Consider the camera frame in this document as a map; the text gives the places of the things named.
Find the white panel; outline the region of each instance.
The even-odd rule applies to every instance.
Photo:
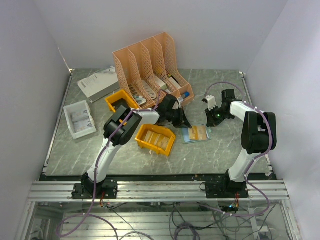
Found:
[[[318,239],[320,197],[320,1],[289,0],[251,65],[255,106],[275,112],[277,147],[269,154],[290,194],[304,239]]]
[[[69,71],[32,0],[0,1],[0,239],[13,240]]]
[[[70,68],[113,64],[112,52],[161,32],[180,68],[246,71],[288,0],[35,0]]]

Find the white box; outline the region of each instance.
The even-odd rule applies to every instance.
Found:
[[[78,81],[77,84],[91,103],[119,88],[116,73],[95,73]]]
[[[76,132],[74,122],[72,121],[72,118],[71,118],[71,114],[75,113],[77,111],[81,111],[83,109],[87,109],[87,113],[88,113],[89,119],[91,121],[92,128],[85,129],[80,132]],[[95,121],[91,116],[91,110],[89,108],[87,101],[84,100],[84,101],[80,101],[80,102],[65,106],[65,107],[63,107],[63,111],[65,114],[66,123],[68,124],[68,128],[69,128],[69,131],[70,131],[73,139],[78,139],[78,138],[84,137],[86,135],[93,134],[97,131],[97,129],[95,127]]]

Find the white robotic arm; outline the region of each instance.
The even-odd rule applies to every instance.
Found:
[[[142,111],[142,112],[137,112],[137,114],[142,117],[141,122],[139,123],[137,129],[139,129],[143,124],[156,124],[160,117],[159,113],[156,111]],[[109,141],[108,138],[103,139],[100,152],[107,145],[108,141]],[[98,163],[97,171],[96,171],[97,184],[103,182],[107,177],[107,171],[110,167],[110,164],[112,163],[115,155],[117,154],[117,152],[121,147],[122,145],[120,144],[116,146],[113,146],[112,144],[110,144],[109,147],[106,149],[106,151],[104,151],[104,153],[102,154]],[[96,168],[97,158],[95,159],[90,169],[87,171],[88,177],[92,180],[95,178],[95,168]]]
[[[242,101],[235,98],[233,89],[222,91],[222,105],[218,107],[214,96],[206,96],[203,100],[208,108],[205,110],[207,115],[207,126],[216,127],[224,119],[234,119],[235,117],[243,121],[241,145],[242,150],[234,165],[229,169],[228,176],[230,181],[242,183],[245,181],[245,174],[249,174],[257,162],[257,156],[265,152],[269,147],[269,135],[266,129],[266,123],[260,114]],[[272,129],[272,148],[277,144],[276,134],[276,116],[272,112],[262,112]]]

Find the marble surface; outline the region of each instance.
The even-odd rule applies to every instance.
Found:
[[[93,74],[97,69],[76,69],[67,94],[65,106],[86,100],[77,81]],[[202,102],[207,87],[215,82],[228,81],[240,86],[245,92],[240,74],[236,70],[180,69],[180,74],[191,84],[194,100],[184,111],[192,125],[206,124],[206,104]],[[234,88],[218,84],[209,93],[221,105],[221,91]],[[79,176],[85,173],[95,161],[103,141],[103,127],[110,118],[104,98],[89,104],[97,128],[96,133],[73,140],[65,114],[61,116],[53,148],[49,157],[47,176]],[[212,174],[225,173],[235,163],[241,152],[242,121],[226,119],[218,127],[212,127],[211,140],[183,144],[181,129],[168,126],[176,140],[169,157],[141,149],[134,136],[115,156],[108,174],[111,175],[166,175],[166,174]],[[267,160],[261,159],[253,173],[268,173]]]

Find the orange plastic tray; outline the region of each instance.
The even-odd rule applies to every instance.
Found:
[[[146,134],[148,131],[152,131],[156,134],[162,134],[165,137],[169,138],[168,146],[165,150],[163,150],[161,147],[157,147],[155,145],[152,145],[148,142],[143,141],[146,137]],[[138,145],[143,149],[151,149],[152,151],[155,151],[156,154],[163,154],[166,156],[170,155],[171,149],[175,143],[176,135],[168,128],[163,126],[157,126],[152,124],[144,124],[140,127],[140,130],[138,134],[135,137],[135,140],[137,141]]]
[[[112,106],[112,104],[120,99],[124,99],[130,108],[133,108],[133,109],[139,108],[139,105],[136,104],[136,102],[123,89],[121,89],[120,91],[117,91],[115,94],[112,94],[111,96],[106,97],[104,100],[108,104],[110,111],[113,111],[115,113],[116,110]]]

